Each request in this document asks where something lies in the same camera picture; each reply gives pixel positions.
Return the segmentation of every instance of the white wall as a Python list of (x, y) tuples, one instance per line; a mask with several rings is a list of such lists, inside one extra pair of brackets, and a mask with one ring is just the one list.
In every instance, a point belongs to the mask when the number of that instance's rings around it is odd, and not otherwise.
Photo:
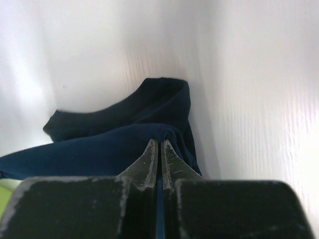
[(317, 0), (2, 4), (2, 154), (47, 143), (55, 107), (95, 111), (145, 77), (183, 78), (204, 176), (286, 181), (319, 235)]

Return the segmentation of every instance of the folded cloth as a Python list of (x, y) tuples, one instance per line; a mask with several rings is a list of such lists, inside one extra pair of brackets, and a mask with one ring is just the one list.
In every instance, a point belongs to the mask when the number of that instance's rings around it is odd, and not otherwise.
[(54, 143), (1, 157), (0, 177), (115, 176), (142, 155), (151, 138), (169, 139), (177, 155), (200, 173), (189, 109), (186, 81), (147, 78), (104, 110), (56, 111), (43, 128)]

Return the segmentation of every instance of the navy blue fabric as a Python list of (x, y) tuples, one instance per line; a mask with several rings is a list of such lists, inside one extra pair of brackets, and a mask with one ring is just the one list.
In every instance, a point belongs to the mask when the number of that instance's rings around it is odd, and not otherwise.
[(114, 176), (138, 159), (151, 138), (169, 139), (176, 153), (200, 173), (188, 122), (188, 83), (145, 79), (123, 101), (79, 114), (56, 111), (43, 130), (52, 144), (0, 158), (2, 178)]

